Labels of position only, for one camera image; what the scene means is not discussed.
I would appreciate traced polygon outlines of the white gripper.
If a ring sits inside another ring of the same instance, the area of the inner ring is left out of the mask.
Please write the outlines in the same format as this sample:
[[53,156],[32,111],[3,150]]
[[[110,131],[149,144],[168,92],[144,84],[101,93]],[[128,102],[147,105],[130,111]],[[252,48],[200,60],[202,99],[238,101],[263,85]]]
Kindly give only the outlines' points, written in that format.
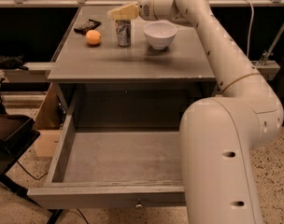
[[113,21],[135,20],[138,16],[145,21],[154,21],[153,0],[137,0],[136,4],[128,4],[108,11],[107,16]]

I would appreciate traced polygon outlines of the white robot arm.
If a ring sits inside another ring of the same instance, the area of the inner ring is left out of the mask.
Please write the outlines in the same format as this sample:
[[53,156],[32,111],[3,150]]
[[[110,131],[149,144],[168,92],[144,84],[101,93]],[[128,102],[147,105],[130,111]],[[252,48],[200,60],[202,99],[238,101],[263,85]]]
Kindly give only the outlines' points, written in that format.
[[220,95],[190,105],[179,126],[189,224],[263,224],[250,151],[277,135],[284,110],[208,0],[138,0],[107,15],[115,21],[188,21],[194,27]]

